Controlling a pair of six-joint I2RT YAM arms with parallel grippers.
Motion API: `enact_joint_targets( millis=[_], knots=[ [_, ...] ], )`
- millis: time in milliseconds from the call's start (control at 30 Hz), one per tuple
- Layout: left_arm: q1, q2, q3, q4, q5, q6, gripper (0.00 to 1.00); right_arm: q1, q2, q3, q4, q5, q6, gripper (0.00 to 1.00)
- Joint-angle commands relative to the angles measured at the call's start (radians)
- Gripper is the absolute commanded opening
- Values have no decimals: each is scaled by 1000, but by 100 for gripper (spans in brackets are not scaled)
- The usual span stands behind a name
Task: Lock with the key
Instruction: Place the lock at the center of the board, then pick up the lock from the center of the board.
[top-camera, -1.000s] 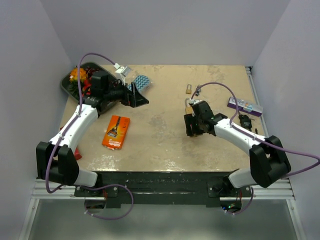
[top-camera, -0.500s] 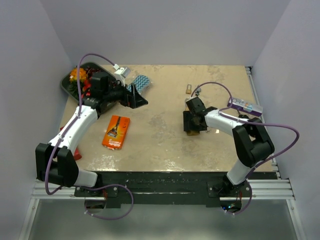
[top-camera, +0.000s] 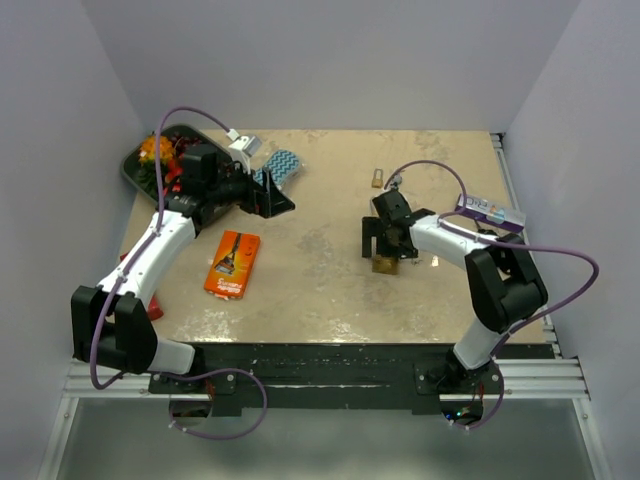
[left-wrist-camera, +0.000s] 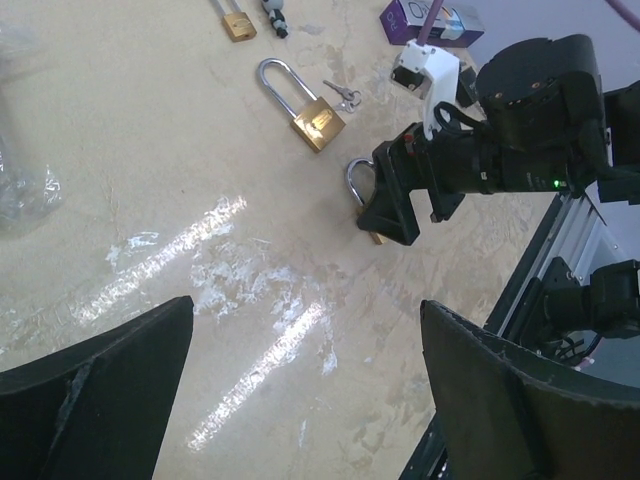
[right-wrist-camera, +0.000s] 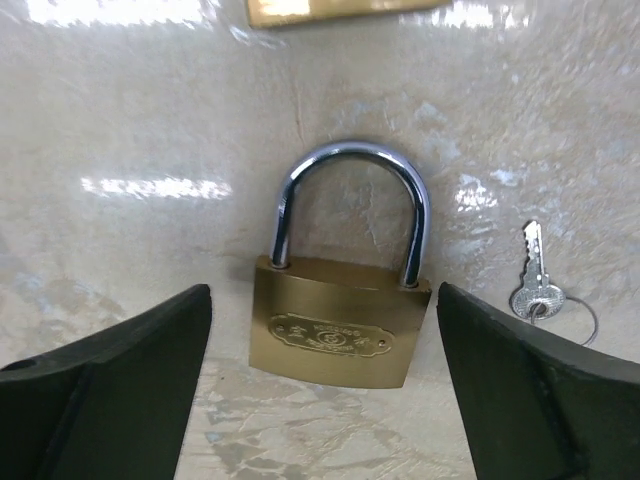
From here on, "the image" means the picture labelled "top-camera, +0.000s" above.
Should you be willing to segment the small brass padlock with keys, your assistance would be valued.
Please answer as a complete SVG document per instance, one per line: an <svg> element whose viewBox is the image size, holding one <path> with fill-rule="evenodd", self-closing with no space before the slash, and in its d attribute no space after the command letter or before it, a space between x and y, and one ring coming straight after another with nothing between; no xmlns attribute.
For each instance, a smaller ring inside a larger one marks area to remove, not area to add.
<svg viewBox="0 0 640 480"><path fill-rule="evenodd" d="M380 168L375 168L371 180L371 187L381 189L384 186L384 172Z"/></svg>

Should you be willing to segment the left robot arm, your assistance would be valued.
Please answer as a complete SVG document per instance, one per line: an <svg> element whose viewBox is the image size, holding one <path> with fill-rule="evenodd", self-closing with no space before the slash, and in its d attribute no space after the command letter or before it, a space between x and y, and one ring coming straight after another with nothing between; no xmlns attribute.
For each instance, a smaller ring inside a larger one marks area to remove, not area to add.
<svg viewBox="0 0 640 480"><path fill-rule="evenodd" d="M243 147L229 152L213 145L188 148L182 171L158 203L147 231L121 263L97 286L80 286L71 297L74 358L91 367L124 373L162 372L185 392L200 390L207 368L190 344L161 338L147 315L148 304L180 253L232 206L271 218L295 205L282 191L300 168L299 158L276 151L259 170Z"/></svg>

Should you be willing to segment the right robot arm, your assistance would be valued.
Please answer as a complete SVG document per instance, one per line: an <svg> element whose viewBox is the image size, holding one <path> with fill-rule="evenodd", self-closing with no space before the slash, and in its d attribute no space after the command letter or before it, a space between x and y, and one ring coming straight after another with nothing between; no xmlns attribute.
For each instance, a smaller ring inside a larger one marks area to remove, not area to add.
<svg viewBox="0 0 640 480"><path fill-rule="evenodd" d="M426 374L434 387L469 392L481 380L501 341L516 323L532 317L548 292L517 234L502 237L454 226L428 209L413 211L397 190L373 197L375 214L361 221L361 256L400 261L427 252L464 270L474 320L449 349L444 363Z"/></svg>

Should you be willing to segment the short shackle brass padlock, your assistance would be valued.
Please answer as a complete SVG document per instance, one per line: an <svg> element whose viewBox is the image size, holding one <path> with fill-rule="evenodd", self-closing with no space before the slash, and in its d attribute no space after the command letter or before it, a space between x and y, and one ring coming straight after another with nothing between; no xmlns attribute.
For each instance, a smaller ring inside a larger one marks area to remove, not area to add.
<svg viewBox="0 0 640 480"><path fill-rule="evenodd" d="M399 260L395 257L375 255L372 258L372 271L384 275L397 275L399 271Z"/></svg>

